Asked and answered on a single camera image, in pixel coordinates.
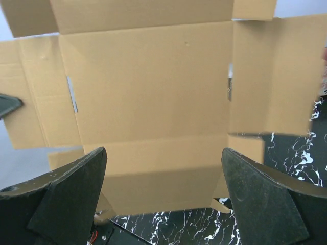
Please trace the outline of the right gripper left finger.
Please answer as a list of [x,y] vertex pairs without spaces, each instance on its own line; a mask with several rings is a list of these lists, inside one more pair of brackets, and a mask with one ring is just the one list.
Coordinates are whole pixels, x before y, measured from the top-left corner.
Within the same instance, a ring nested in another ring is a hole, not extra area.
[[1,244],[87,244],[106,163],[100,147],[1,189]]

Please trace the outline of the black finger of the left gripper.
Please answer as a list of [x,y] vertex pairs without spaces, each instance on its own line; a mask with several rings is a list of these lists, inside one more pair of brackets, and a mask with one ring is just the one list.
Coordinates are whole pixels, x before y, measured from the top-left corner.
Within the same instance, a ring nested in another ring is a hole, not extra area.
[[24,105],[23,101],[17,97],[6,94],[0,95],[0,118],[3,119],[10,113]]

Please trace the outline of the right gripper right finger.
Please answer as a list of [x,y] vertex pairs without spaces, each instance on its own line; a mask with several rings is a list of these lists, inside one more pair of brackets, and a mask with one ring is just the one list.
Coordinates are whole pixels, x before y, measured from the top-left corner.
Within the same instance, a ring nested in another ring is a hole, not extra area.
[[242,244],[326,244],[326,188],[231,149],[222,167]]

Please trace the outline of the brown cardboard box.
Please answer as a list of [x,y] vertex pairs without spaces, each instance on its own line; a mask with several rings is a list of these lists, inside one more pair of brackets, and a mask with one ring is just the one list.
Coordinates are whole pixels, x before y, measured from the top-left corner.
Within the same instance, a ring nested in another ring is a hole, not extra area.
[[114,215],[228,213],[221,154],[257,161],[239,133],[305,136],[322,82],[326,15],[275,1],[1,1],[1,93],[15,149],[107,152]]

